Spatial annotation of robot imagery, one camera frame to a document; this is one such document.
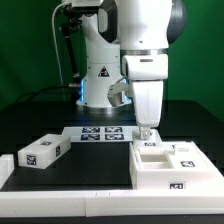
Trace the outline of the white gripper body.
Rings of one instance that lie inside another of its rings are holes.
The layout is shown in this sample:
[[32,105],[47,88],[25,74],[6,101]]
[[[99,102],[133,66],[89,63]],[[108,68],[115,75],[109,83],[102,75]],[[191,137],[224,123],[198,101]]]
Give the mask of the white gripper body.
[[162,110],[163,81],[168,77],[168,56],[125,55],[122,71],[129,78],[138,127],[157,127]]

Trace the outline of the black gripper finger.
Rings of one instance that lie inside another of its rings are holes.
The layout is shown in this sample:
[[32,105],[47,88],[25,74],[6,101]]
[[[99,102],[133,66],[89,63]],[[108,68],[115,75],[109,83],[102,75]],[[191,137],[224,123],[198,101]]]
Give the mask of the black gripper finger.
[[149,128],[140,127],[140,138],[143,140],[147,140],[150,138],[151,132]]

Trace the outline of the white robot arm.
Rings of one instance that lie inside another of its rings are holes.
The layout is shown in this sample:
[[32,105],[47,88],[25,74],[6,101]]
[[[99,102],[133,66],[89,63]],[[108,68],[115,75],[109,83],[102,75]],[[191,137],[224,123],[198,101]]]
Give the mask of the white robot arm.
[[82,28],[86,75],[77,105],[115,112],[132,104],[138,137],[159,125],[168,48],[184,30],[183,0],[62,0],[66,32]]

